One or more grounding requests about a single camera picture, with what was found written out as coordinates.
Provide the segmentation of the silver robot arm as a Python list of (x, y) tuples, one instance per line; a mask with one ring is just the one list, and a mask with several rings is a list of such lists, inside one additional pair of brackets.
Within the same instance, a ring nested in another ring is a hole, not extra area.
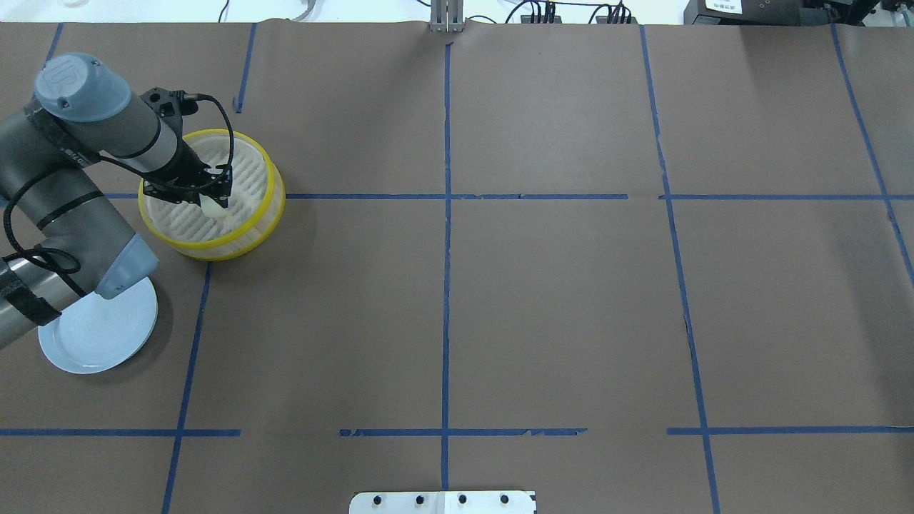
[(114, 299), (150, 276), (158, 258), (89, 178), (101, 162), (173, 204), (229, 204), (233, 162), (206, 165), (183, 140), (202, 92), (135, 94), (97, 56), (44, 65), (29, 104), (2, 121), (2, 345), (60, 318), (95, 293)]

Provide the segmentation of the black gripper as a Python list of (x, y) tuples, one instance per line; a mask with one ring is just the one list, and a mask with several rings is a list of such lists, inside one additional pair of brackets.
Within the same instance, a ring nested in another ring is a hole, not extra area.
[(144, 176), (141, 192), (157, 201), (199, 205), (202, 213), (229, 213), (229, 208), (214, 198), (229, 198), (232, 183), (232, 165), (209, 168), (186, 141), (179, 139), (174, 157), (163, 168)]

